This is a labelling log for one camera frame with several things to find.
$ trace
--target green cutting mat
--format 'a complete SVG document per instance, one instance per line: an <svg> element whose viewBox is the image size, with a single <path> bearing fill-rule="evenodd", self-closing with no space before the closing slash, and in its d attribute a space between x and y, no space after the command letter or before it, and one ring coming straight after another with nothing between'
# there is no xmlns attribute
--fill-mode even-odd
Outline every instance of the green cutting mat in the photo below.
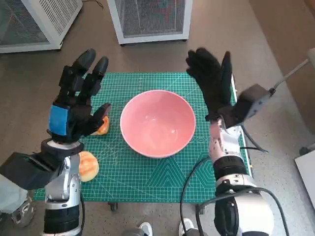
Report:
<svg viewBox="0 0 315 236"><path fill-rule="evenodd" d="M196 115L192 141L178 154L165 159L150 159L133 151L120 132L120 115L135 95L152 89L175 92L186 99ZM105 102L112 104L111 125L105 136L82 138L85 150L99 162L98 175L83 183L86 201L178 203L186 178L197 161L208 155L209 123L202 93L187 73L107 73L102 87L92 100L96 109ZM247 165L247 155L242 151ZM200 203L214 196L215 178L210 161L192 177L185 196L187 203ZM37 190L35 199L44 199Z"/></svg>

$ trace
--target white shoe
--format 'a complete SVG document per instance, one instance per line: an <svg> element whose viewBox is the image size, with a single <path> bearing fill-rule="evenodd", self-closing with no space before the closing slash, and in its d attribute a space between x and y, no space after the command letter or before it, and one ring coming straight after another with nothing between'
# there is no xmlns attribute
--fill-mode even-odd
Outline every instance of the white shoe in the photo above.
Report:
<svg viewBox="0 0 315 236"><path fill-rule="evenodd" d="M141 228L146 233L146 235L153 236L153 230L150 223L144 222L139 226L139 228Z"/></svg>
<svg viewBox="0 0 315 236"><path fill-rule="evenodd" d="M189 229L194 229L194 226L193 226L193 223L190 219L188 218L184 218L184 224L185 224L185 227L186 227L186 230L188 231ZM179 228L178 228L178 235L179 236L182 236L184 235L184 228L183 228L183 224L182 224L182 221L180 222L179 224Z"/></svg>

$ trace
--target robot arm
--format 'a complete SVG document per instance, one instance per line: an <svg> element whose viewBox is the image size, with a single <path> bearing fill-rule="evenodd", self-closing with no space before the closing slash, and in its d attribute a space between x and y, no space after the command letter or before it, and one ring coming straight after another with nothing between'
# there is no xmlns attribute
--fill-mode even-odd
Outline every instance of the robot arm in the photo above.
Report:
<svg viewBox="0 0 315 236"><path fill-rule="evenodd" d="M51 139L41 143L41 152L32 155L15 152L0 166L0 174L21 188L45 187L44 236L82 234L84 204L78 153L84 145L79 139L97 131L111 107L105 103L91 115L91 96L98 93L108 66L108 58L102 57L92 73L85 76L95 56L95 50L89 49L72 66L64 67L59 82L61 89L50 110Z"/></svg>
<svg viewBox="0 0 315 236"><path fill-rule="evenodd" d="M239 148L241 127L225 129L222 120L210 124L209 155L216 178L216 196L257 187L246 172ZM269 236L274 217L269 204L259 192L248 192L216 202L215 226L220 235Z"/></svg>
<svg viewBox="0 0 315 236"><path fill-rule="evenodd" d="M212 160L216 178L216 198L196 206L199 233L203 236L200 210L215 202L214 223L220 235L269 236L274 227L274 218L260 191L269 193L274 199L276 197L269 190L257 188L254 179L247 174L238 140L243 122L254 116L272 94L255 84L243 91L237 103L232 106L232 65L229 52L225 53L222 65L204 48L189 51L186 62L189 66L187 73L195 78L208 108L206 120L210 121L211 139L207 159ZM197 163L193 171L203 161ZM283 211L278 200L276 203L288 235Z"/></svg>

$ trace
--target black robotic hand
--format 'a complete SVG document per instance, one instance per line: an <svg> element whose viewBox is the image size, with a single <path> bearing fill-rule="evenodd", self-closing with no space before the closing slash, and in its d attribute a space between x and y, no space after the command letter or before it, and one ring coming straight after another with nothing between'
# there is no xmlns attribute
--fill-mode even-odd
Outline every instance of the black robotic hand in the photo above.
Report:
<svg viewBox="0 0 315 236"><path fill-rule="evenodd" d="M208 108L206 120L217 120L218 110L230 106L232 64L231 54L226 52L222 65L205 48L190 50L186 62L187 73L198 83Z"/></svg>
<svg viewBox="0 0 315 236"><path fill-rule="evenodd" d="M111 105L105 103L91 115L91 97L100 90L100 84L108 67L103 56L92 73L84 75L96 57L94 49L85 51L72 66L65 66L59 86L60 92L53 102L49 117L49 133L60 143L73 143L82 135L88 136L104 123Z"/></svg>

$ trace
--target metal cage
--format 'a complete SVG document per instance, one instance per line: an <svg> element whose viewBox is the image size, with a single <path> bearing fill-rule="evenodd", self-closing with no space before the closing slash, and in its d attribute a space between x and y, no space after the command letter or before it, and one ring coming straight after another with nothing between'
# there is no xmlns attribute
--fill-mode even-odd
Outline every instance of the metal cage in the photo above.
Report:
<svg viewBox="0 0 315 236"><path fill-rule="evenodd" d="M60 49L82 0L0 0L0 53Z"/></svg>
<svg viewBox="0 0 315 236"><path fill-rule="evenodd" d="M107 0L120 44L186 40L192 0Z"/></svg>

